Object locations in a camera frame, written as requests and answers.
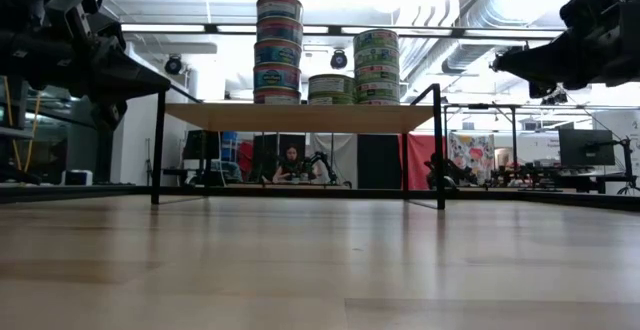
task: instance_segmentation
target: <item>camera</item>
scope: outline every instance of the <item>camera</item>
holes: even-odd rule
[[[182,71],[182,57],[179,54],[169,55],[169,60],[164,64],[167,74],[178,75]]]
[[[344,50],[336,50],[331,57],[331,67],[333,69],[344,69],[347,66],[347,55]]]

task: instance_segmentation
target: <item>stacked cans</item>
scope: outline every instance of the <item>stacked cans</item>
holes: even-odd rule
[[[257,7],[253,102],[299,104],[302,4],[298,0],[258,0]]]
[[[309,78],[309,105],[351,105],[354,88],[355,82],[348,76],[312,76]]]
[[[357,35],[353,42],[356,103],[398,105],[400,103],[398,35],[390,30],[375,29]]]

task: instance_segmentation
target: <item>wooden floor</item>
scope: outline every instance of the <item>wooden floor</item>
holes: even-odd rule
[[[0,329],[640,329],[638,216],[148,201],[1,206]]]

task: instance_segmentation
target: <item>yellow cable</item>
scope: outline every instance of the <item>yellow cable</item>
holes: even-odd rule
[[[9,90],[9,81],[7,80],[7,77],[4,77],[4,93],[6,94],[6,98],[7,98],[7,112],[9,113],[9,126],[13,127],[13,113],[11,110],[11,91]],[[15,156],[15,160],[16,160],[16,165],[18,165],[18,170],[22,170],[22,164],[20,164],[20,153],[18,152],[18,144],[16,143],[16,140],[13,139],[13,153]]]
[[[33,148],[33,139],[36,138],[36,129],[38,128],[38,111],[40,111],[40,94],[38,91],[38,97],[36,98],[36,109],[33,112],[33,127],[31,129],[32,138],[29,140],[29,150],[27,150],[27,161],[24,163],[24,172],[29,171],[29,163],[31,162],[31,149]]]

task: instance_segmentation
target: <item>red curtain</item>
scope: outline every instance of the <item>red curtain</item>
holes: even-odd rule
[[[424,164],[431,160],[436,151],[436,138],[433,135],[408,135],[409,154],[409,190],[428,190],[427,175],[429,168]],[[402,167],[402,135],[398,135],[400,166]]]

